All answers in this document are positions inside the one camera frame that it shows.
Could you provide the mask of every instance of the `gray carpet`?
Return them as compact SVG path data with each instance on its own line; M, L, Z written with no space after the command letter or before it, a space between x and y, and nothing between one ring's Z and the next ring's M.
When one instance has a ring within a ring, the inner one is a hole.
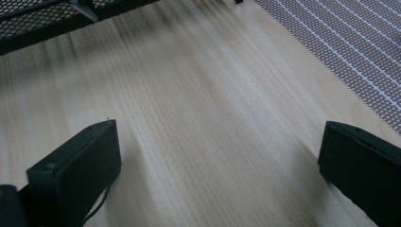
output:
M256 0L401 134L400 0Z

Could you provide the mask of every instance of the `light wood surface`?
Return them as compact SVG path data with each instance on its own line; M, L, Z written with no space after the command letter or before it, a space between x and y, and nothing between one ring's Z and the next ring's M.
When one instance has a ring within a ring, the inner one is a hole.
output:
M0 183L110 117L123 168L88 227L375 226L319 173L324 123L400 136L233 2L163 0L0 57Z

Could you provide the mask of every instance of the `wood grain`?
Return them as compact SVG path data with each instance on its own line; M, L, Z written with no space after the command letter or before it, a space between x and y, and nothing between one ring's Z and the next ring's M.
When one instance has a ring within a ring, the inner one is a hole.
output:
M0 183L117 120L123 169L86 226L375 226L319 174L324 123L401 147L254 1L163 0L0 68Z

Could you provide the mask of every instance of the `black cable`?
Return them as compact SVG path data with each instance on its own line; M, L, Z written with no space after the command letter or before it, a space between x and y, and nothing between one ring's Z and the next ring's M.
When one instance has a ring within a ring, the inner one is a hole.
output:
M93 217L93 216L96 214L96 212L97 212L98 210L100 210L101 206L103 205L104 201L107 199L107 196L109 195L109 192L110 192L110 188L111 188L111 187L112 187L111 184L109 184L109 185L106 187L106 191L105 191L105 193L104 193L103 199L101 200L100 204L96 207L96 209L95 209L91 214L89 214L89 215L82 221L82 223L80 224L81 227L86 223L86 221L87 221L88 219L90 219L91 217Z

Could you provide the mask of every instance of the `metal mesh grate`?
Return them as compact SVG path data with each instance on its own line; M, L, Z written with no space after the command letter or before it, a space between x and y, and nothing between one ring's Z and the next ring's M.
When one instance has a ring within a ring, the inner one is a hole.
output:
M105 7L113 3L115 0L94 0L95 8ZM24 9L26 7L40 4L43 0L17 0L17 1L0 1L0 16L7 13ZM40 9L28 14L8 19L0 22L0 41L32 29L50 25L54 22L66 19L75 14L79 14L68 3L62 2L56 6L46 9Z

